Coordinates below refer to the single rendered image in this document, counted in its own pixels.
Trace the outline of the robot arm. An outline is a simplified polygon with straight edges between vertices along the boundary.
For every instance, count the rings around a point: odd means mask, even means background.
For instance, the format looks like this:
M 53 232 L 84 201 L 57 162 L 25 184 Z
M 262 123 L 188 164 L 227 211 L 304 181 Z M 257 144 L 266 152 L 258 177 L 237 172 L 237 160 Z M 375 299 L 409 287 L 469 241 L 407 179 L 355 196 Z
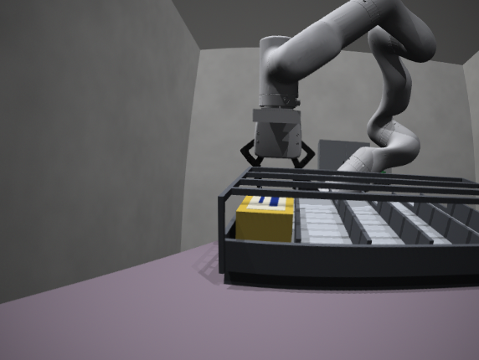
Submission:
M 401 0 L 350 0 L 293 38 L 263 38 L 259 106 L 264 108 L 253 109 L 253 122 L 301 124 L 301 111 L 293 110 L 301 104 L 298 80 L 367 32 L 383 75 L 382 100 L 367 133 L 381 148 L 359 148 L 337 171 L 382 172 L 414 161 L 420 152 L 419 138 L 391 116 L 407 108 L 411 94 L 412 79 L 400 56 L 427 62 L 435 55 L 436 41 L 430 28 Z

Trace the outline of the black flat bar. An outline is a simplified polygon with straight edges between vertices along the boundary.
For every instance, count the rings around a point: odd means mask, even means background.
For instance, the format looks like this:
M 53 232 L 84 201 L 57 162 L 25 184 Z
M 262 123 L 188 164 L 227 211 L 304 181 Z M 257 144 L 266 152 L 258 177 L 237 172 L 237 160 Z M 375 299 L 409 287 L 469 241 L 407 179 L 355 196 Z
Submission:
M 225 239 L 225 271 L 311 277 L 479 274 L 479 244 L 308 244 Z

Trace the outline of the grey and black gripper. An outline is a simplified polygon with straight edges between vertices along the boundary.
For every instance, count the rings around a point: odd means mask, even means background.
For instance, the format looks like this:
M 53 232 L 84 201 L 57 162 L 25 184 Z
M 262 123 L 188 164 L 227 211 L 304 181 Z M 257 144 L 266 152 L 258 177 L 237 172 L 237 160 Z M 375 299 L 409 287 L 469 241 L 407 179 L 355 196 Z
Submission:
M 254 147 L 256 160 L 249 149 Z M 307 155 L 299 162 L 303 149 Z M 294 168 L 304 168 L 315 152 L 301 140 L 301 124 L 256 122 L 255 139 L 240 149 L 252 167 L 260 167 L 264 157 L 291 159 Z

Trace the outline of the yellow butter carton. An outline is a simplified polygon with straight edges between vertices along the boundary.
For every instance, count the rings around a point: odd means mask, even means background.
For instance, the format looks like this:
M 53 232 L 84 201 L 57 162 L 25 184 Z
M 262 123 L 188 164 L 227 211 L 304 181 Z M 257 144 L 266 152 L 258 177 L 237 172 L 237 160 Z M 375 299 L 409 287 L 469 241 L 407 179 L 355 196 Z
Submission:
M 293 198 L 246 196 L 236 210 L 235 239 L 291 243 Z

